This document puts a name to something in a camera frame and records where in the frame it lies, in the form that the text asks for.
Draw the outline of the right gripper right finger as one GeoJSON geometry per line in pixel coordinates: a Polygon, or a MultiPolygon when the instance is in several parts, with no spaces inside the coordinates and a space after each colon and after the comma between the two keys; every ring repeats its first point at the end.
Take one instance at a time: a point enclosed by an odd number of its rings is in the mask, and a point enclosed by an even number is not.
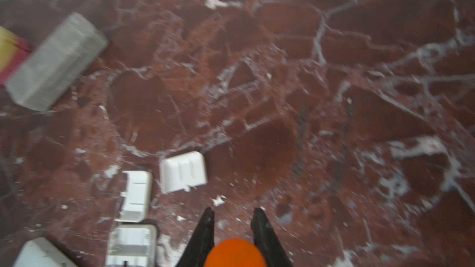
{"type": "Polygon", "coordinates": [[[263,209],[254,209],[251,230],[254,245],[261,252],[267,267],[293,266],[263,209]]]}

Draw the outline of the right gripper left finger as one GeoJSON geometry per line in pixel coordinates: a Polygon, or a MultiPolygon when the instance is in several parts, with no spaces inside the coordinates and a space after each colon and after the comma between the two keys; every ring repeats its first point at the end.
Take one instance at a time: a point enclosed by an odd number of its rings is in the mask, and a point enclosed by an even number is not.
{"type": "Polygon", "coordinates": [[[176,267],[204,267],[215,246],[215,212],[206,208],[176,267]]]}

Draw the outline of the white remote with display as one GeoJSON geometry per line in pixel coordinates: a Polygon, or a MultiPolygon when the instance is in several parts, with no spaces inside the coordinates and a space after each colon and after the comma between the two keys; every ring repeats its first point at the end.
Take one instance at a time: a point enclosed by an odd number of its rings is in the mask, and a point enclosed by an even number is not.
{"type": "Polygon", "coordinates": [[[39,237],[26,242],[13,267],[77,267],[47,238],[39,237]]]}

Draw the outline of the white remote with batteries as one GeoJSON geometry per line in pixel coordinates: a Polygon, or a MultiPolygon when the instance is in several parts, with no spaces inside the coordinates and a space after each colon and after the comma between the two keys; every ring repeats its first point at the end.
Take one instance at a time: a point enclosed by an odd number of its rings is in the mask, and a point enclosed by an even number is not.
{"type": "Polygon", "coordinates": [[[150,224],[123,224],[109,235],[106,267],[154,267],[157,228],[150,224]]]}

